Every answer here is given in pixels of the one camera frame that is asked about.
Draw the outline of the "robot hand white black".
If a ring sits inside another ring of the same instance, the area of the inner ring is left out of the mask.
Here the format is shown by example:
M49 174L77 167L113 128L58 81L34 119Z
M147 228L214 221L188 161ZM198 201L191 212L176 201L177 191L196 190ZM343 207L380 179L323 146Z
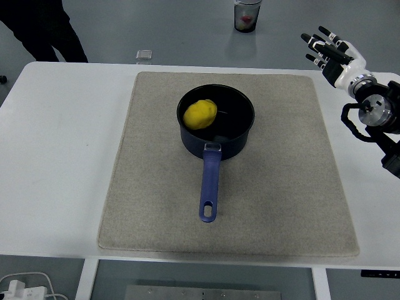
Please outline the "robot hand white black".
M345 90L356 77L367 73L366 60L349 41L323 26L318 30L324 37L301 34L301 39L313 52L306 54L306 59L322 71L332 87Z

